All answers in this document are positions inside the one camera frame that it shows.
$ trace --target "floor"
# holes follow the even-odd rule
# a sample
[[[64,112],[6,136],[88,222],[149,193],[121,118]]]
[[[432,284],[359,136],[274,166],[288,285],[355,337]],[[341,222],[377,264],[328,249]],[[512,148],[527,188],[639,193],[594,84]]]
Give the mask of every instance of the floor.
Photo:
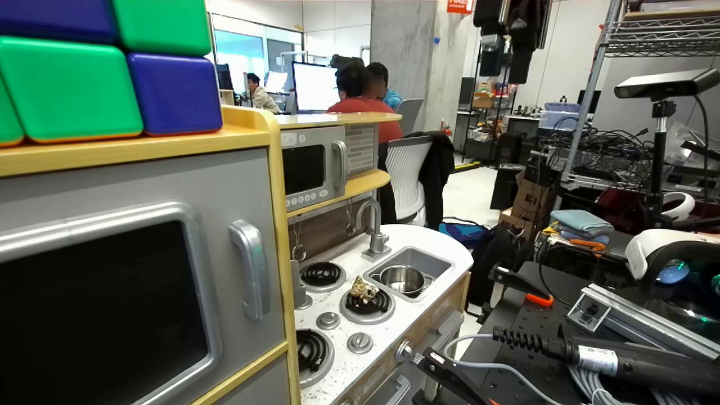
[[[494,227],[500,216],[496,210],[490,210],[494,174],[496,171],[488,166],[451,174],[442,192],[446,216]],[[477,324],[477,318],[466,314],[459,336],[477,336],[479,328],[482,324]],[[457,344],[454,355],[460,359],[467,344],[469,342]]]

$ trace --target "person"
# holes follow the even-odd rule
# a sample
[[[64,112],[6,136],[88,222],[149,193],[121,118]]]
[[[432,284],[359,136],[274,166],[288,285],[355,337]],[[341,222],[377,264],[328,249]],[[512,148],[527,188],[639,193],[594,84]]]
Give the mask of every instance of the person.
[[[330,112],[394,112],[387,104],[369,96],[369,74],[365,67],[337,71],[340,102],[330,105]],[[398,122],[384,122],[377,127],[377,168],[387,171],[387,141],[401,140],[402,129]],[[392,185],[377,189],[377,203],[382,208],[382,222],[396,222],[396,198]]]
[[[387,90],[387,78],[388,78],[387,67],[382,64],[369,64],[366,73],[370,78],[369,95],[373,99],[384,102],[388,108],[398,111],[404,99],[398,92]]]
[[[261,78],[250,73],[244,74],[248,78],[248,92],[250,92],[250,105],[252,108],[263,108],[263,111],[272,111],[274,116],[279,112],[279,105],[274,104],[274,99],[266,92],[266,87],[261,87]]]

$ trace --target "cable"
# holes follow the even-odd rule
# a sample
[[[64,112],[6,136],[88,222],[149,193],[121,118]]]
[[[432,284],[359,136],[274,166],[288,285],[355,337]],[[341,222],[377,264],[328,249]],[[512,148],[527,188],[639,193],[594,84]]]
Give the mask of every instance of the cable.
[[[442,350],[442,355],[449,359],[449,350],[459,342],[466,342],[466,341],[493,341],[493,334],[479,334],[479,336],[464,336],[464,337],[457,337],[451,342],[446,344]],[[509,365],[502,365],[502,363],[460,363],[460,361],[454,361],[454,365],[459,368],[466,368],[466,369],[500,369],[500,372],[509,372],[509,374],[515,374],[530,392],[536,392],[544,402],[549,405],[559,405],[557,400],[549,398],[544,392],[539,392],[528,378],[523,378],[517,369],[509,368]]]
[[[708,118],[706,118],[706,108],[701,104],[701,99],[698,95],[693,95],[693,99],[700,105],[701,112],[701,127],[704,127],[704,153],[701,153],[701,219],[706,216],[706,206],[708,206],[708,168],[706,168],[706,153],[711,152],[711,127],[708,127]]]

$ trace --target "gray cabinet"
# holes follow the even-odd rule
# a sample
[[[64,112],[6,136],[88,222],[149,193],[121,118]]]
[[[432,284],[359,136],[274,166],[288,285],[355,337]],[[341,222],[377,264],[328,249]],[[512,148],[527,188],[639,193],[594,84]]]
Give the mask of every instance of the gray cabinet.
[[[202,272],[214,294],[218,330],[214,368],[157,400],[191,402],[285,342],[266,148],[5,179],[0,180],[0,237],[154,203],[179,203],[196,215]],[[248,264],[248,256],[235,249],[229,233],[235,221],[256,229],[261,262],[266,262],[261,275],[252,272],[259,271],[256,262]],[[250,315],[253,305],[266,307],[256,318]],[[238,387],[226,402],[261,402],[267,398],[261,392],[272,392],[269,402],[288,402],[285,361]]]

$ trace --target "microwave door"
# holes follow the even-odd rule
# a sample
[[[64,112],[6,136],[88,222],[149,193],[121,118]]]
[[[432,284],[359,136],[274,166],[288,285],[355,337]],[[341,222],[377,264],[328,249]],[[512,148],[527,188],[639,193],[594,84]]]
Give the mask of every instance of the microwave door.
[[[284,148],[285,193],[320,189],[325,182],[325,152],[321,145]]]

